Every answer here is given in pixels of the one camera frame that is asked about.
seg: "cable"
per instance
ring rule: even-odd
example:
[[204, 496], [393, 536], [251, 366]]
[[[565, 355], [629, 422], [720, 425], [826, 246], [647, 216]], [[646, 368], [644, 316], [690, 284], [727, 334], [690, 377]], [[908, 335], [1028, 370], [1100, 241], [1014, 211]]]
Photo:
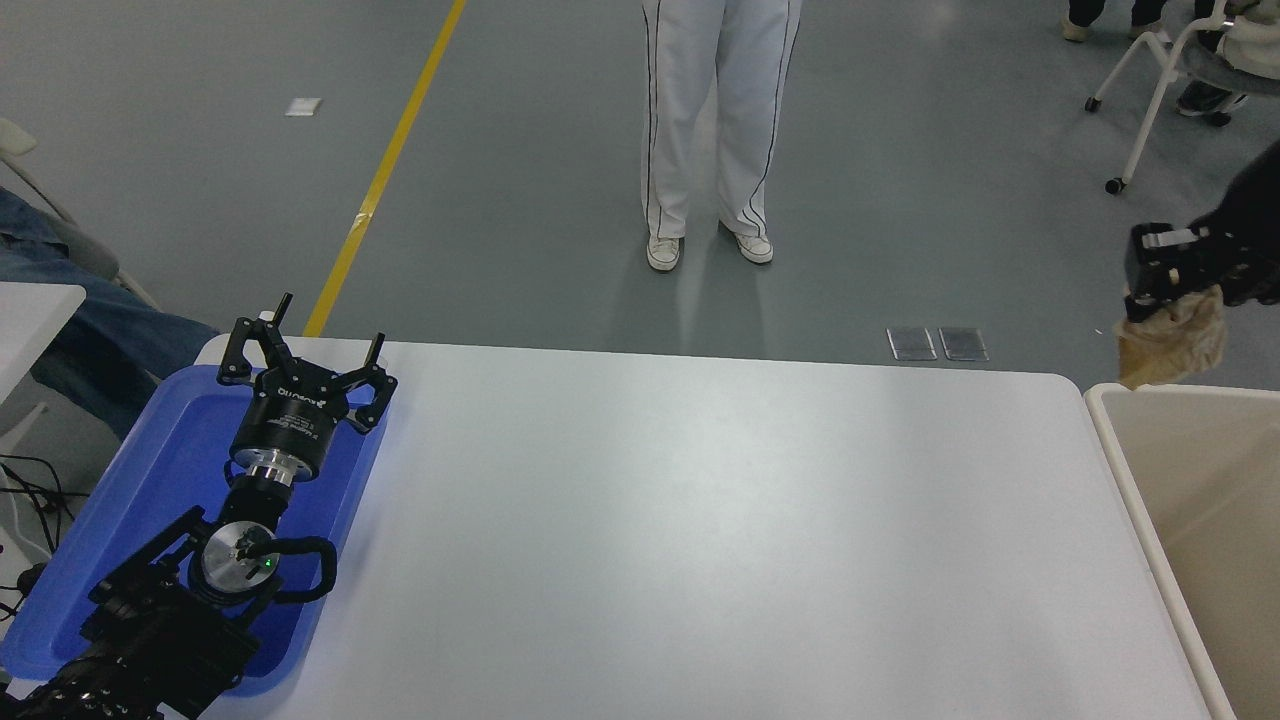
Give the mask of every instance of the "cable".
[[60, 495], [63, 497], [63, 503], [61, 503], [63, 505], [63, 510], [67, 511], [67, 516], [68, 518], [70, 518], [73, 521], [76, 520], [76, 515], [72, 515], [72, 509], [70, 509], [70, 506], [67, 505], [65, 498], [68, 498], [68, 497], [88, 497], [87, 492], [67, 492], [65, 489], [63, 489], [63, 479], [58, 477], [58, 470], [55, 470], [54, 465], [51, 462], [49, 462], [47, 460], [45, 460], [44, 457], [35, 457], [32, 455], [10, 455], [8, 452], [0, 452], [0, 457], [8, 459], [8, 460], [24, 460], [27, 462], [40, 462], [41, 465], [44, 465], [45, 469], [49, 470], [49, 474], [54, 478], [54, 487], [58, 488], [58, 495]]
[[31, 456], [31, 455], [12, 455], [12, 454], [6, 454], [6, 452], [0, 452], [0, 457], [8, 459], [8, 460], [23, 460], [23, 461], [28, 461], [28, 462], [40, 462], [41, 465], [45, 466], [46, 470], [49, 470], [49, 474], [54, 479], [54, 486], [58, 488], [56, 491], [50, 491], [46, 487], [38, 486], [36, 483], [32, 483], [32, 482], [28, 482], [28, 480], [23, 479], [20, 475], [18, 475], [18, 473], [15, 473], [9, 466], [4, 466], [5, 473], [8, 475], [10, 475], [12, 479], [14, 479], [19, 484], [22, 484], [22, 487], [24, 489], [23, 491], [14, 491], [14, 489], [10, 489], [10, 488], [0, 488], [0, 491], [8, 492], [9, 495], [13, 495], [15, 492], [26, 492], [27, 495], [32, 495], [33, 491], [40, 491], [41, 497], [44, 497], [45, 502], [50, 507], [52, 507], [54, 512], [55, 512], [55, 528], [54, 528], [54, 534], [52, 534], [51, 539], [49, 538], [49, 530], [47, 530], [47, 528], [44, 528], [44, 525], [46, 523], [44, 521], [44, 515], [42, 514], [47, 509], [46, 507], [41, 507], [40, 502], [36, 501], [35, 496], [32, 496], [32, 502], [36, 503], [37, 512], [41, 514], [41, 525], [42, 525], [42, 529], [45, 530], [46, 539], [49, 539], [50, 550], [51, 551], [56, 551], [58, 547], [63, 543], [63, 515], [61, 514], [67, 512], [67, 516], [73, 523], [76, 521], [76, 514], [72, 512], [70, 503], [68, 502], [68, 498], [69, 497], [88, 497], [88, 493], [78, 493], [78, 492], [73, 493], [73, 492], [67, 492], [65, 489], [63, 489], [63, 480], [58, 475], [58, 470], [54, 469], [52, 464], [50, 464], [47, 460], [45, 460], [42, 457], [35, 457], [35, 456]]
[[22, 609], [22, 603], [23, 603], [23, 602], [27, 602], [27, 596], [22, 596], [22, 597], [19, 597], [19, 598], [18, 598], [18, 602], [15, 602], [15, 603], [13, 605], [13, 607], [9, 607], [8, 605], [3, 605], [3, 603], [0, 603], [0, 605], [3, 605], [3, 610], [5, 610], [5, 611], [8, 612], [8, 614], [6, 614], [6, 615], [5, 615], [4, 618], [0, 618], [0, 623], [4, 623], [5, 620], [9, 620], [9, 619], [12, 619], [13, 616], [18, 615], [18, 610], [20, 610], [20, 609]]
[[49, 551], [46, 552], [45, 548], [40, 547], [40, 543], [37, 543], [37, 542], [32, 541], [31, 538], [28, 538], [27, 536], [22, 534], [22, 521], [18, 518], [18, 497], [14, 493], [9, 493], [9, 500], [10, 500], [12, 507], [13, 507], [13, 529], [14, 529], [14, 534], [18, 536], [18, 539], [26, 542], [28, 546], [31, 546], [31, 547], [36, 548], [37, 551], [40, 551], [41, 555], [47, 555], [49, 559], [51, 560], [54, 557], [54, 550], [56, 548], [56, 546], [54, 544], [54, 537], [52, 537], [52, 534], [49, 532], [49, 521], [45, 520], [45, 514], [44, 514], [44, 511], [40, 510], [40, 501], [36, 498], [36, 493], [32, 492], [29, 487], [27, 487], [31, 483], [28, 483], [28, 482], [23, 480], [22, 478], [19, 478], [13, 471], [12, 468], [9, 468], [8, 465], [5, 465], [3, 462], [0, 462], [0, 470], [3, 470], [3, 474], [6, 478], [18, 482], [27, 491], [27, 495], [31, 497], [32, 503], [36, 506], [36, 518], [40, 520], [40, 528], [45, 532], [45, 541], [49, 543]]

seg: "leg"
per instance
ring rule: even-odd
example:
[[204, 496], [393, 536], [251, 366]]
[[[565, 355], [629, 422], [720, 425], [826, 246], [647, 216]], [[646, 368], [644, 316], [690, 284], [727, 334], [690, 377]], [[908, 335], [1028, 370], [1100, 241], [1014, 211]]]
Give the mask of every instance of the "leg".
[[684, 237], [694, 120], [716, 70], [724, 0], [644, 0], [649, 102], [643, 181], [654, 237]]
[[1102, 14], [1105, 5], [1105, 0], [1071, 0], [1066, 19], [1071, 20], [1071, 24], [1089, 27]]
[[157, 378], [189, 365], [218, 334], [202, 323], [152, 309], [45, 243], [5, 241], [3, 252], [6, 260], [0, 265], [0, 279], [83, 287], [84, 302], [68, 324], [83, 325], [106, 338], [128, 360]]
[[31, 374], [105, 421], [122, 439], [156, 388], [147, 373], [165, 378], [191, 364], [215, 333], [151, 309], [42, 242], [0, 240], [0, 279], [84, 287], [84, 302]]
[[801, 0], [728, 0], [717, 55], [719, 215], [730, 231], [765, 234], [764, 181], [777, 145]]
[[1149, 26], [1160, 22], [1160, 15], [1165, 10], [1169, 0], [1135, 0], [1130, 23], [1133, 27]]

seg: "white table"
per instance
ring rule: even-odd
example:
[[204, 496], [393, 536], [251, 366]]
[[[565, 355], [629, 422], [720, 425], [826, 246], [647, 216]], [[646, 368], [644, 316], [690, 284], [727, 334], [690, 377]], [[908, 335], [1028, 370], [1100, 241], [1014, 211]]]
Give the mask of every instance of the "white table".
[[[83, 301], [84, 288], [76, 284], [0, 282], [0, 402], [9, 397]], [[36, 405], [15, 427], [0, 434], [0, 452], [13, 452], [44, 410], [44, 402]], [[8, 477], [4, 478], [4, 486], [17, 487]], [[10, 536], [14, 530], [14, 502], [20, 505], [26, 501], [0, 498], [0, 547], [4, 548], [0, 552], [0, 579], [6, 584], [13, 583], [18, 573], [31, 568], [33, 562], [47, 560], [47, 553], [32, 553], [26, 543], [17, 542]], [[22, 512], [31, 511], [28, 502]], [[4, 593], [8, 602], [17, 597], [17, 593]], [[0, 638], [8, 630], [8, 623], [0, 624]]]
[[83, 301], [78, 284], [0, 282], [0, 401]]
[[1207, 716], [1062, 378], [383, 357], [401, 387], [308, 655], [206, 717]]

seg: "beige bin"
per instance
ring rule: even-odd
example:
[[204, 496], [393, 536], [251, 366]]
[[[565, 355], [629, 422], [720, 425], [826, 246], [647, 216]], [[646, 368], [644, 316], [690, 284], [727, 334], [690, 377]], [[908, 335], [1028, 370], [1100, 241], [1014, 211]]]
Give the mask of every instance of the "beige bin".
[[1213, 717], [1280, 719], [1280, 392], [1084, 397]]

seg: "black wire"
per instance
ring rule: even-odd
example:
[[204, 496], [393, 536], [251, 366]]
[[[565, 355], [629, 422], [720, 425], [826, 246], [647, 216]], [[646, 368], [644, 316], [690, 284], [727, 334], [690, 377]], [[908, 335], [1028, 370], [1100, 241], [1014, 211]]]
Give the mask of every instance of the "black wire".
[[45, 532], [45, 542], [49, 543], [49, 553], [52, 555], [54, 552], [58, 551], [58, 546], [54, 543], [52, 533], [49, 532], [49, 520], [45, 519], [45, 512], [44, 510], [40, 509], [40, 500], [36, 498], [36, 493], [32, 492], [31, 488], [35, 487], [45, 493], [49, 493], [51, 491], [49, 491], [47, 488], [42, 488], [35, 483], [28, 483], [27, 480], [22, 479], [22, 477], [19, 477], [17, 473], [14, 473], [13, 468], [9, 468], [4, 462], [0, 462], [0, 470], [4, 470], [5, 475], [15, 480], [27, 491], [27, 495], [31, 497], [31, 502], [36, 506], [36, 519], [40, 520], [40, 529]]
[[41, 465], [44, 465], [45, 469], [49, 470], [49, 474], [52, 475], [52, 478], [54, 478], [54, 487], [58, 488], [58, 495], [60, 495], [63, 497], [63, 502], [61, 502], [63, 510], [67, 511], [67, 516], [68, 518], [70, 518], [73, 521], [76, 520], [76, 515], [72, 515], [72, 509], [70, 509], [69, 505], [67, 505], [67, 500], [65, 498], [68, 498], [68, 497], [88, 497], [87, 492], [67, 492], [67, 491], [64, 491], [63, 489], [63, 479], [58, 477], [58, 470], [55, 470], [54, 465], [51, 462], [49, 462], [47, 460], [45, 460], [44, 457], [36, 457], [33, 455], [9, 455], [8, 452], [0, 452], [0, 457], [5, 457], [8, 460], [26, 460], [27, 462], [40, 462]]
[[[67, 516], [72, 521], [76, 521], [76, 514], [72, 512], [70, 503], [68, 502], [68, 498], [69, 497], [88, 497], [88, 493], [79, 493], [79, 492], [70, 493], [70, 492], [67, 492], [65, 489], [63, 489], [63, 480], [58, 475], [58, 470], [54, 469], [52, 464], [50, 464], [47, 460], [45, 460], [42, 457], [35, 457], [35, 456], [31, 456], [31, 455], [12, 455], [12, 454], [6, 454], [6, 452], [0, 452], [0, 457], [5, 457], [5, 459], [9, 459], [9, 460], [23, 460], [23, 461], [28, 461], [28, 462], [40, 462], [41, 465], [45, 466], [46, 470], [49, 470], [49, 474], [54, 478], [54, 486], [58, 488], [56, 492], [55, 491], [50, 491], [49, 488], [38, 486], [36, 483], [26, 480], [22, 477], [19, 477], [17, 473], [14, 473], [13, 469], [5, 466], [5, 471], [9, 473], [9, 475], [12, 475], [15, 480], [18, 480], [23, 486], [23, 488], [26, 488], [26, 492], [28, 495], [31, 495], [32, 488], [37, 488], [37, 489], [40, 489], [41, 495], [44, 496], [45, 502], [47, 502], [49, 505], [51, 505], [54, 507], [54, 512], [55, 512], [55, 528], [54, 528], [54, 539], [52, 539], [52, 542], [50, 542], [50, 552], [56, 551], [58, 547], [60, 547], [63, 544], [63, 512], [67, 512]], [[42, 514], [44, 510], [40, 509], [40, 503], [38, 502], [36, 502], [36, 506], [37, 506], [37, 512]], [[45, 525], [45, 520], [44, 520], [42, 515], [41, 515], [41, 525]], [[46, 538], [46, 541], [49, 539], [49, 530], [47, 529], [45, 529], [45, 538]]]
[[[36, 488], [36, 491], [41, 496], [47, 496], [47, 497], [45, 497], [45, 500], [47, 500], [50, 502], [52, 502], [52, 498], [58, 497], [58, 493], [55, 491], [51, 491], [51, 489], [47, 489], [47, 488], [42, 488], [40, 486], [35, 486], [35, 488]], [[0, 492], [18, 492], [18, 493], [22, 493], [22, 495], [27, 495], [27, 491], [18, 489], [18, 488], [0, 488]], [[65, 495], [67, 495], [67, 497], [88, 497], [87, 492], [68, 492]]]
[[22, 596], [22, 597], [18, 598], [18, 602], [15, 602], [13, 607], [5, 606], [5, 610], [8, 610], [9, 614], [5, 615], [4, 618], [0, 618], [0, 623], [4, 623], [5, 620], [9, 620], [10, 618], [18, 615], [18, 610], [22, 609], [22, 603], [26, 602], [26, 601], [27, 601], [27, 596]]

